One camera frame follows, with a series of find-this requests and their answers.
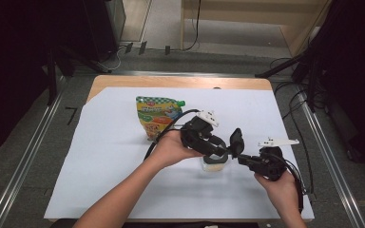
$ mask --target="gray floor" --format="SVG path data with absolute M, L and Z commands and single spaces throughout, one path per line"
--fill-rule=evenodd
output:
M 153 32 L 153 29 L 147 29 L 147 34 Z M 235 33 L 234 36 L 226 37 L 228 40 L 237 39 L 241 41 L 241 35 Z M 281 37 L 273 36 L 274 31 L 265 31 L 266 35 L 271 35 L 276 39 L 277 43 L 281 43 Z M 176 36 L 168 43 L 163 41 L 159 43 L 159 47 L 163 44 L 176 44 Z M 161 50 L 147 49 L 143 55 L 138 54 L 136 48 L 132 52 L 124 54 L 119 52 L 121 64 L 113 70 L 113 74 L 124 74 L 125 71 L 163 71 L 163 72 L 202 72 L 202 73 L 218 73 L 228 74 L 230 77 L 251 77 L 251 74 L 261 73 L 284 60 L 278 60 L 273 63 L 276 58 L 289 57 L 288 50 L 282 44 L 279 48 L 268 48 L 261 40 L 262 36 L 253 36 L 254 47 L 257 51 L 248 53 L 235 52 L 233 48 L 226 49 L 226 46 L 213 46 L 210 49 L 214 51 L 196 51 L 196 52 L 172 52 L 170 55 L 164 55 Z M 156 39 L 149 39 L 148 44 L 155 44 Z M 204 45 L 201 40 L 201 47 L 209 47 Z M 114 55 L 110 60 L 103 63 L 107 67 L 115 67 L 119 64 L 119 60 Z M 67 83 L 66 90 L 62 101 L 54 115 L 54 118 L 48 128 L 45 138 L 37 151 L 33 163 L 29 169 L 25 181 L 11 206 L 7 219 L 3 227 L 49 227 L 50 221 L 43 219 L 43 215 L 47 208 L 49 197 L 60 172 L 62 163 L 67 155 L 74 129 L 77 125 L 78 117 L 86 102 L 86 97 L 97 75 L 94 71 L 86 66 L 76 66 L 75 76 L 70 78 Z M 288 68 L 279 73 L 279 76 L 271 77 L 273 86 L 277 86 L 278 81 L 288 80 L 292 69 Z M 283 114 L 288 111 L 290 99 L 296 93 L 294 86 L 287 86 L 279 91 L 277 102 L 280 111 Z M 0 196 L 2 191 L 10 181 L 11 175 L 16 169 L 18 162 L 21 160 L 29 141 L 37 127 L 40 119 L 46 111 L 48 93 L 43 93 L 34 103 L 33 107 L 19 122 L 16 128 L 10 134 L 10 137 L 4 145 L 0 147 Z M 73 121 L 68 124 L 72 115 L 72 110 L 66 107 L 78 107 Z M 346 149 L 340 137 L 337 135 L 335 126 L 328 115 L 322 110 L 317 111 L 319 123 L 323 127 L 324 133 L 333 148 L 338 165 L 342 170 L 346 181 L 358 202 L 361 213 L 365 219 L 365 163 L 354 163 L 349 161 L 346 156 Z M 313 200 L 313 210 L 316 219 L 308 223 L 309 227 L 352 227 L 342 201 L 338 195 L 336 187 L 332 181 L 332 177 L 327 169 L 321 151 L 317 146 L 315 136 L 308 124 L 305 115 L 300 110 L 295 112 L 295 118 L 298 121 L 304 141 L 307 144 L 311 157 L 311 166 L 313 169 L 313 177 L 315 182 L 315 193 L 311 196 Z M 298 139 L 298 133 L 294 128 L 294 124 L 290 118 L 284 121 L 287 132 L 291 138 Z M 301 146 L 294 146 L 298 165 L 306 184 L 309 183 L 307 162 L 305 160 L 304 150 Z M 261 223 L 260 227 L 283 227 L 280 222 Z

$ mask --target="table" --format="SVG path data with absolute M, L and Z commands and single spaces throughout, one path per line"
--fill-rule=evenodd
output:
M 181 49 L 184 19 L 197 19 L 199 0 L 182 0 Z M 202 0 L 201 20 L 280 25 L 293 56 L 301 53 L 314 28 L 322 25 L 331 0 Z
M 98 76 L 55 185 L 46 219 L 80 217 L 142 162 L 150 142 L 137 119 L 134 98 L 138 94 L 183 98 L 187 109 L 199 104 L 205 110 L 215 107 L 221 124 L 213 133 L 228 142 L 226 138 L 242 125 L 245 153 L 258 153 L 257 141 L 269 136 L 265 132 L 287 139 L 271 86 L 265 79 Z M 238 95 L 240 98 L 249 96 L 250 104 L 240 107 L 242 99 L 237 99 Z M 229 99 L 239 102 L 223 102 Z M 245 114 L 247 120 L 239 118 L 241 109 L 247 106 L 258 108 Z M 234 113 L 237 118 L 229 118 L 226 113 Z M 296 164 L 290 146 L 283 146 L 282 151 L 285 159 Z M 306 196 L 304 202 L 303 218 L 313 219 Z M 201 170 L 199 161 L 191 159 L 159 173 L 147 186 L 128 221 L 261 222 L 274 219 L 279 219 L 278 213 L 247 167 L 230 160 L 221 172 L 209 173 Z

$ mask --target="person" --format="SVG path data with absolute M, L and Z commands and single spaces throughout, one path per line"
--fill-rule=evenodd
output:
M 167 132 L 152 154 L 126 179 L 88 208 L 73 227 L 122 227 L 157 173 L 182 160 L 201 156 L 203 154 L 183 146 L 180 131 Z M 298 211 L 295 180 L 289 172 L 286 171 L 277 181 L 270 181 L 258 174 L 255 174 L 255 178 L 266 189 L 270 201 L 288 227 L 306 227 Z

